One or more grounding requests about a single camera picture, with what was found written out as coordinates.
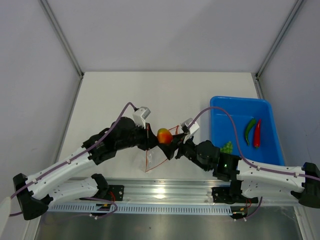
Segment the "gray floor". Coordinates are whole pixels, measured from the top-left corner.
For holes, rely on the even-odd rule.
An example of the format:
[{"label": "gray floor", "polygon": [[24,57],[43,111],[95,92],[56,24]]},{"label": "gray floor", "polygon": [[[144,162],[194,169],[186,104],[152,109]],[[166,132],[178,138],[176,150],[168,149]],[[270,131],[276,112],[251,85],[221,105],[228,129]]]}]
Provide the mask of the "gray floor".
[{"label": "gray floor", "polygon": [[262,207],[247,222],[228,216],[114,214],[70,220],[69,213],[47,213],[36,240],[302,240],[292,207]]}]

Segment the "table surface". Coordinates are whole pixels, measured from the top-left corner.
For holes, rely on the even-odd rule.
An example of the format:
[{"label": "table surface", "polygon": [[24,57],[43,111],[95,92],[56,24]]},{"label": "table surface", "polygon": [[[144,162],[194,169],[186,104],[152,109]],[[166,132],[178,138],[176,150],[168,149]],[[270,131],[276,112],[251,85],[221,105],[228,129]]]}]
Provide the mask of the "table surface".
[{"label": "table surface", "polygon": [[[147,122],[157,134],[159,128],[172,128],[194,118],[210,105],[214,96],[257,98],[251,73],[232,72],[86,72],[75,103],[60,154],[60,161],[73,153],[94,134],[109,128],[127,102],[151,110]],[[124,116],[132,118],[129,107]],[[194,137],[197,144],[210,139],[210,115],[197,121],[200,130]],[[159,149],[149,152],[155,166],[165,159]],[[137,147],[118,151],[116,156],[85,170],[75,177],[94,173],[106,178],[212,180],[185,157],[164,162],[146,171],[146,153]]]}]

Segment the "bunch of grapes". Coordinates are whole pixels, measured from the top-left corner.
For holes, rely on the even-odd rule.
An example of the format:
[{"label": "bunch of grapes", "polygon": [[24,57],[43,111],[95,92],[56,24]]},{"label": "bunch of grapes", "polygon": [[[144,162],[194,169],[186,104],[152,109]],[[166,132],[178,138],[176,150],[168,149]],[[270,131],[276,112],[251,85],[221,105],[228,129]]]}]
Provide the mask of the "bunch of grapes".
[{"label": "bunch of grapes", "polygon": [[226,154],[232,154],[234,146],[231,141],[228,141],[222,148],[220,148],[220,152]]}]

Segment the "green chili pepper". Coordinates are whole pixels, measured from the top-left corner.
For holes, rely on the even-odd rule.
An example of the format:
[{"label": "green chili pepper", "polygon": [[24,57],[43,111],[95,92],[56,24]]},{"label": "green chili pepper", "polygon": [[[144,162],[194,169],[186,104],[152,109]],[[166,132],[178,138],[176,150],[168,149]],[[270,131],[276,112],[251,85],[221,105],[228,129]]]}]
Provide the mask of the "green chili pepper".
[{"label": "green chili pepper", "polygon": [[248,144],[248,146],[250,145],[249,139],[248,139],[248,137],[249,137],[249,132],[250,132],[250,130],[254,127],[254,125],[256,125],[256,122],[257,122],[256,119],[252,118],[252,119],[250,120],[250,122],[248,123],[248,125],[246,126],[246,128],[245,128],[244,138],[245,138],[245,141],[246,141],[246,143]]}]

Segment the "blue tray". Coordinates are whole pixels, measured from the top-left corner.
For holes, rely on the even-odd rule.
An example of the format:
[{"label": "blue tray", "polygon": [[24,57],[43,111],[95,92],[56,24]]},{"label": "blue tray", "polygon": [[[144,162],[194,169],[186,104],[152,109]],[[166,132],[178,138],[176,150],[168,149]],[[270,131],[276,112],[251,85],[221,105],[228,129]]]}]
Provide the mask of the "blue tray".
[{"label": "blue tray", "polygon": [[[215,96],[211,98],[210,106],[221,107],[232,116],[237,128],[240,147],[246,158],[266,164],[285,165],[269,102],[254,98]],[[239,156],[234,129],[228,116],[218,109],[212,109],[210,114],[213,145],[222,148],[231,141],[232,154]],[[253,146],[256,126],[249,132],[249,146],[245,140],[245,129],[252,118],[255,118],[257,122],[261,119],[260,147],[258,149]]]}]

